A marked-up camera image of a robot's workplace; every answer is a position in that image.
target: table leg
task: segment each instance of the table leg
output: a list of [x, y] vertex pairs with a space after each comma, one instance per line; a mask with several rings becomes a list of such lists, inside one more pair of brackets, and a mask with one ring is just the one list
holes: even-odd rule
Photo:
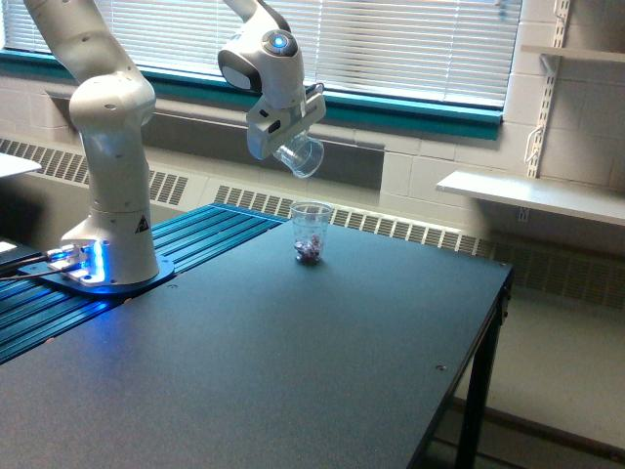
[[499, 329], [502, 322], [502, 301], [500, 301], [496, 307], [497, 314], [488, 327], [486, 335], [481, 340], [481, 344], [479, 344], [478, 351], [473, 360], [469, 394], [467, 395], [467, 406], [462, 423], [462, 434], [460, 435], [460, 443], [456, 455], [456, 469], [473, 469], [476, 461], [479, 432], [486, 408], [490, 376], [495, 361]]

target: shelf bracket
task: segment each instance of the shelf bracket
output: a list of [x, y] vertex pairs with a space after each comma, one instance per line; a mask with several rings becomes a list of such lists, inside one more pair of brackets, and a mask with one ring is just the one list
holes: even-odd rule
[[560, 57], [550, 56], [549, 54], [541, 54], [540, 62], [547, 70], [548, 75], [551, 76], [558, 74], [558, 69], [560, 68]]
[[[570, 11], [570, 0], [556, 0], [554, 3], [554, 15], [556, 21], [556, 34], [554, 35], [553, 47], [561, 48], [564, 46], [566, 37], [566, 29], [568, 27], [568, 13]], [[553, 104], [554, 93], [556, 91], [556, 81], [560, 71], [560, 57], [554, 57], [547, 54], [540, 55], [540, 61], [547, 70], [545, 76], [545, 87], [543, 92], [543, 100], [540, 106], [540, 114], [538, 115], [538, 123], [536, 128], [529, 134], [527, 138], [527, 147], [525, 148], [524, 161], [527, 164], [527, 177], [537, 179], [540, 177], [540, 162], [543, 155], [545, 144], [545, 136], [549, 125], [549, 118]], [[529, 209], [520, 207], [517, 219], [522, 223], [529, 221]]]

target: held plastic cup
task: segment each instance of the held plastic cup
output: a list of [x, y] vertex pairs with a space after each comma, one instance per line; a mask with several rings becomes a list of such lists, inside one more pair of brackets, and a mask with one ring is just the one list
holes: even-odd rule
[[309, 137], [308, 132], [302, 132], [277, 149], [273, 156], [286, 164], [296, 177], [308, 178], [321, 166], [323, 143]]
[[332, 207], [321, 202], [295, 202], [291, 205], [291, 219], [295, 235], [297, 260], [316, 264], [321, 259]]

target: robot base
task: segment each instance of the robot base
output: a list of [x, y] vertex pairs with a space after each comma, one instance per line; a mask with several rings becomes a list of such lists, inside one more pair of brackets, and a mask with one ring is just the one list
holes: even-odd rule
[[[154, 287], [164, 283], [176, 274], [173, 261], [164, 256], [158, 255], [156, 256], [156, 261], [158, 263], [158, 275], [156, 277], [130, 285], [85, 286], [78, 281], [72, 280], [64, 274], [53, 274], [41, 277], [40, 280], [51, 283], [62, 289], [83, 295], [132, 298], [145, 293], [148, 290], [152, 290]], [[24, 267], [20, 269], [19, 272], [24, 275], [43, 274], [50, 272], [50, 268], [47, 263], [40, 262], [38, 264]]]

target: blue aluminum rail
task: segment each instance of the blue aluminum rail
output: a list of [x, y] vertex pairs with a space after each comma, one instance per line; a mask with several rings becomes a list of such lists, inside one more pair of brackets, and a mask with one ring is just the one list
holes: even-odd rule
[[[152, 229], [156, 252], [171, 259], [176, 274], [189, 271], [284, 223], [251, 210], [214, 204]], [[37, 280], [0, 282], [0, 364], [119, 306]]]

